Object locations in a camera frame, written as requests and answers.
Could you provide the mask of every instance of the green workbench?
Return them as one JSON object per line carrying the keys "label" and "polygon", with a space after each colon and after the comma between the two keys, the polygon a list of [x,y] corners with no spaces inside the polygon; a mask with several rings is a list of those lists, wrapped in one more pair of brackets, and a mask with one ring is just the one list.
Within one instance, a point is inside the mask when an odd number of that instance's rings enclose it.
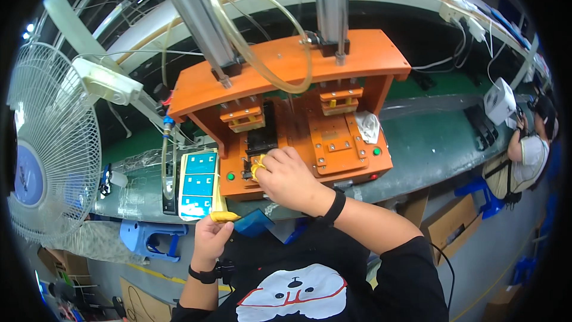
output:
{"label": "green workbench", "polygon": [[[470,170],[506,149],[511,129],[505,125],[498,126],[498,139],[493,146],[482,151],[462,111],[462,108],[482,100],[490,84],[475,87],[462,74],[435,74],[432,78],[437,86],[429,91],[422,91],[410,79],[393,83],[380,113],[380,121],[394,167],[374,181],[347,188],[348,197],[374,203],[407,194]],[[529,122],[532,122],[530,113],[527,114]],[[128,142],[135,142],[133,138],[137,138],[135,147]],[[147,166],[126,173],[130,181],[127,188],[114,189],[108,197],[98,200],[93,212],[139,221],[182,222],[178,216],[162,213],[160,154],[157,149],[149,150],[159,148],[160,142],[161,136],[153,129],[104,152],[106,163],[146,151]],[[137,166],[140,160],[135,158],[131,163]],[[122,165],[113,166],[122,169]],[[247,202],[227,199],[227,205],[230,211],[241,216],[255,209],[261,209],[274,220],[301,216],[297,211],[265,199]]]}

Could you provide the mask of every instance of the white t-shirt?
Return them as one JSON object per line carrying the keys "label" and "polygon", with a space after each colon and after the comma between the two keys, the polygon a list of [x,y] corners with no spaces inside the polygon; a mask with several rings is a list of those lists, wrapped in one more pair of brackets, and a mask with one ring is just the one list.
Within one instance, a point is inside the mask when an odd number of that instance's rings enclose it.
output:
{"label": "white t-shirt", "polygon": [[539,136],[533,135],[520,140],[522,161],[513,162],[512,171],[518,183],[538,179],[548,160],[548,144]]}

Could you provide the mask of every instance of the hand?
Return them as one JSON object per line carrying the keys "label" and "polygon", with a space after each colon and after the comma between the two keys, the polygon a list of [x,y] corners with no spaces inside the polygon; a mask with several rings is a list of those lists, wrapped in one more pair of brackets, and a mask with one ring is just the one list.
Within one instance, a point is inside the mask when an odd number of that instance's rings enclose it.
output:
{"label": "hand", "polygon": [[525,131],[529,128],[529,123],[526,119],[526,114],[522,114],[522,117],[517,115],[517,127],[520,129],[524,129]]}
{"label": "hand", "polygon": [[336,193],[316,180],[293,147],[269,151],[262,164],[256,178],[273,202],[313,217],[332,206]]}
{"label": "hand", "polygon": [[[224,244],[231,237],[234,224],[216,223],[212,221],[211,216],[207,215],[197,222],[195,226],[195,252],[191,265],[197,264],[198,266],[215,265],[215,260],[219,258],[224,252]],[[199,271],[210,271],[203,268]]]}

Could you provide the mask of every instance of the white cartoon print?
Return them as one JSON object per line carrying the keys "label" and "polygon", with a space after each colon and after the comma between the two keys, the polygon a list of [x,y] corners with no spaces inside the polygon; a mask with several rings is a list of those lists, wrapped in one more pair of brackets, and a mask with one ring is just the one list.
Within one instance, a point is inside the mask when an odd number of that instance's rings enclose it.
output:
{"label": "white cartoon print", "polygon": [[346,308],[347,283],[337,271],[320,264],[273,272],[236,308],[239,322],[263,322],[300,312],[321,320]]}

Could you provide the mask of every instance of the white cloth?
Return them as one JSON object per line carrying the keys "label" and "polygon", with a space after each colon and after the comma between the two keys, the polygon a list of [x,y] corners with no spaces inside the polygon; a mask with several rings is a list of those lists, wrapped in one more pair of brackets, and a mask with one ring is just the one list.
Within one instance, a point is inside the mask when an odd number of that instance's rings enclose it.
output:
{"label": "white cloth", "polygon": [[119,236],[120,222],[86,220],[73,234],[43,247],[66,250],[93,260],[143,265],[145,256],[131,252]]}
{"label": "white cloth", "polygon": [[379,119],[373,113],[368,111],[354,112],[356,118],[357,129],[361,133],[361,138],[366,143],[373,145],[377,143],[379,138]]}
{"label": "white cloth", "polygon": [[522,161],[512,163],[514,179],[518,183],[531,179],[536,181],[548,160],[548,145],[539,136],[534,135],[520,140],[520,146]]}

